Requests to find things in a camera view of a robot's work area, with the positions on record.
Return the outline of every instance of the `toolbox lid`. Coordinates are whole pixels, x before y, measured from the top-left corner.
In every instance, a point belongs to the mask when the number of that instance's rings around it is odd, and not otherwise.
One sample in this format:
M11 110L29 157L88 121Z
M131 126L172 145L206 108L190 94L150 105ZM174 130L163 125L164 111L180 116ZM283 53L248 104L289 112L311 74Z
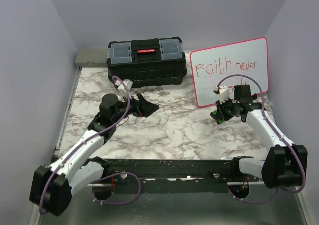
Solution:
M159 40L159 44L162 60L183 58L183 43L179 42L177 38Z
M111 64L132 62L131 43L130 42L112 43L111 47L108 49L108 58L111 59Z

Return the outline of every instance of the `marble pattern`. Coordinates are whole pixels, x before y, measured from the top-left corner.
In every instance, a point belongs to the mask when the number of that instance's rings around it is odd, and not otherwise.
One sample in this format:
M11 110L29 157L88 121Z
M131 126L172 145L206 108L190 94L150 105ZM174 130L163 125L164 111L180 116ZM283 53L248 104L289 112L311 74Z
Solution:
M187 53L188 73L181 85L132 89L160 105L149 118L129 116L113 137L91 157L117 159L232 159L253 156L264 159L266 150L252 128L233 118L217 125L209 114L215 106L196 105ZM101 97L116 93L107 68L83 68L61 142L60 156L83 135L98 112ZM272 115L265 95L265 107Z

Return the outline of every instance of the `gray floor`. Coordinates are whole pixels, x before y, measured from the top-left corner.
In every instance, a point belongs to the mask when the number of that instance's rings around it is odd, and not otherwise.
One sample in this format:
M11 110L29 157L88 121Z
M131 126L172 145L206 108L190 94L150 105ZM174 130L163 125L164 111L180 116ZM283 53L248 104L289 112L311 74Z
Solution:
M274 193L254 185L247 198L266 200ZM124 201L132 195L114 195ZM265 205L236 201L229 194L142 194L128 205L93 203L90 188L77 194L59 217L44 215L40 225L305 225L296 195L280 192Z

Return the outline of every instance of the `red border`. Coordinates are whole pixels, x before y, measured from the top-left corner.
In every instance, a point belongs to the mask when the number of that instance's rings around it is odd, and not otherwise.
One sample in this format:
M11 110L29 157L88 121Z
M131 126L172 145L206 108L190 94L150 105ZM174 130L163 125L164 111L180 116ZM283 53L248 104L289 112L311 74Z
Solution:
M267 40L266 37L258 37L258 38L254 38L254 39L248 39L248 40L244 40L244 41L240 41L240 42L228 43L228 44L219 45L219 46L215 46L215 47L208 47L208 48L204 48L204 49L197 49L197 50L194 50L194 51L192 51L192 52L190 53L189 58L190 58L190 64L191 64L191 72L192 72L193 81L194 81L195 97L196 97L196 103L197 103L197 105L198 105L199 107L208 107L208 106L214 105L214 104L216 104L216 103L212 103L212 104L208 104L208 105L203 105L203 106L201 106L201 105L198 103L197 90L196 90L195 77L194 77L194 70L193 70L193 62L192 62L192 60L191 60L191 55L192 55L194 52L204 51L204 50L213 49L213 48L217 48L217 47L224 47L224 46L233 45L233 44L242 43L242 42L254 41L254 40L258 40L258 39L262 39L262 38L264 38L264 39L266 40L266 50L267 50L267 79L268 79L268 83L267 83L267 90L264 91L264 93L266 93L266 92L268 91L268 89L269 89L268 40Z

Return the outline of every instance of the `red label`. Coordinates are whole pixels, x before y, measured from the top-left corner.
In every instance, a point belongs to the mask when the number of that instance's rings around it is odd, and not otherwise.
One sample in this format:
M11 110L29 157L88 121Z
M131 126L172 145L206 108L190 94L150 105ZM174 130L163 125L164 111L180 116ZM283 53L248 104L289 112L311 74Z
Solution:
M142 49L138 50L138 53L155 52L155 49Z

